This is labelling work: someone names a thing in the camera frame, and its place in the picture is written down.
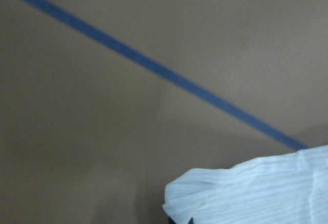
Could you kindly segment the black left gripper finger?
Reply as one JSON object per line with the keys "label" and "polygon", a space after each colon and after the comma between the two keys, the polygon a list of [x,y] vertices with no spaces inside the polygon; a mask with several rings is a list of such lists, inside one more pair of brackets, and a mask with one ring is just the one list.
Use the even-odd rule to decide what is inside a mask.
{"label": "black left gripper finger", "polygon": [[172,217],[168,217],[168,224],[194,224],[194,219],[189,218],[189,219],[173,219]]}

